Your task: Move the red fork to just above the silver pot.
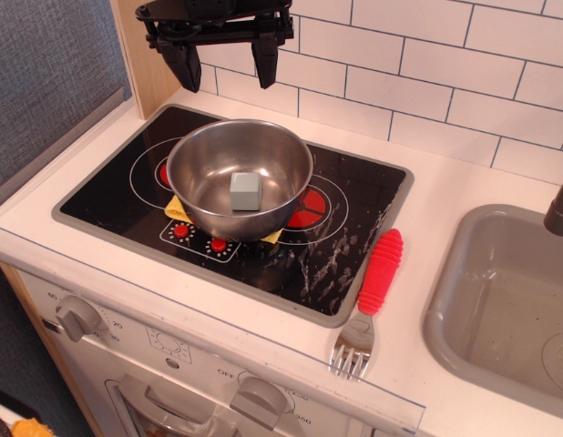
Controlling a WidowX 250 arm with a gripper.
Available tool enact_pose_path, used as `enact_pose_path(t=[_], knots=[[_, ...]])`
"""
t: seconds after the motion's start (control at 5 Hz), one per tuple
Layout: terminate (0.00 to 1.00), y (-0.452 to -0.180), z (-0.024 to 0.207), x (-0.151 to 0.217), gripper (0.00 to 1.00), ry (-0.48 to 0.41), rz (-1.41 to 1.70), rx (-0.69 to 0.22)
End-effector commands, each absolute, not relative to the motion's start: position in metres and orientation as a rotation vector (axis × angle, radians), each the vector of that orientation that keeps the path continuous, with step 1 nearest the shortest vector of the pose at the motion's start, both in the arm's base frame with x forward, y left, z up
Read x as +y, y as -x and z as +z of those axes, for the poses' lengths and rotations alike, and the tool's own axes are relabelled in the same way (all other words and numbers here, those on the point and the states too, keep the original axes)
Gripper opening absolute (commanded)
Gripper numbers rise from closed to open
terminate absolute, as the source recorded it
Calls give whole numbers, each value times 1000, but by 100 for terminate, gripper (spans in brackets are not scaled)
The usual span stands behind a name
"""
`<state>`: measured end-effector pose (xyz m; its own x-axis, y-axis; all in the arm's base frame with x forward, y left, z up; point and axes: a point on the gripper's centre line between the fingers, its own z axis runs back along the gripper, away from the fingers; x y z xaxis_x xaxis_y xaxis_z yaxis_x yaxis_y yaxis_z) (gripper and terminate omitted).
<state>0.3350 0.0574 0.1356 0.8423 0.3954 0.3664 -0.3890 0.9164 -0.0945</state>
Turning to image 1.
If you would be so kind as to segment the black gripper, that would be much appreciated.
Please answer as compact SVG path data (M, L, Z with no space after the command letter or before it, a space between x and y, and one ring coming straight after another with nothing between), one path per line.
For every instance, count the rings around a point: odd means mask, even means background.
M251 43L262 89L276 81L278 46L294 38L290 1L152 1L135 15L147 40L187 90L200 90L201 63L195 46Z

